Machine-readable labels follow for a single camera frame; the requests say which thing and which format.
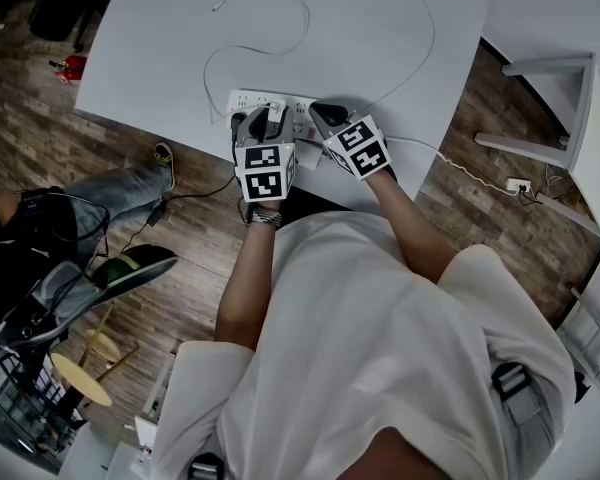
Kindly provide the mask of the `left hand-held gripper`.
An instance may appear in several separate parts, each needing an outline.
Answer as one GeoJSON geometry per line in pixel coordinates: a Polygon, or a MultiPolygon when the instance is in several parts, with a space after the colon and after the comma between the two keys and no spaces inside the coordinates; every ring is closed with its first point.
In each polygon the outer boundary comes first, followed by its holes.
{"type": "Polygon", "coordinates": [[[285,108],[277,122],[263,106],[247,115],[231,116],[235,174],[246,202],[284,200],[296,169],[293,110],[285,108]]]}

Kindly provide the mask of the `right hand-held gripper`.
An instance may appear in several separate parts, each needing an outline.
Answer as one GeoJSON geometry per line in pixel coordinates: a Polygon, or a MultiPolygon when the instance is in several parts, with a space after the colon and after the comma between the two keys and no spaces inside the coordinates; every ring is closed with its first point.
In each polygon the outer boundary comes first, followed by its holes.
{"type": "Polygon", "coordinates": [[[339,103],[316,100],[309,105],[309,116],[326,154],[341,169],[358,180],[379,171],[393,176],[384,135],[370,115],[339,103]]]}

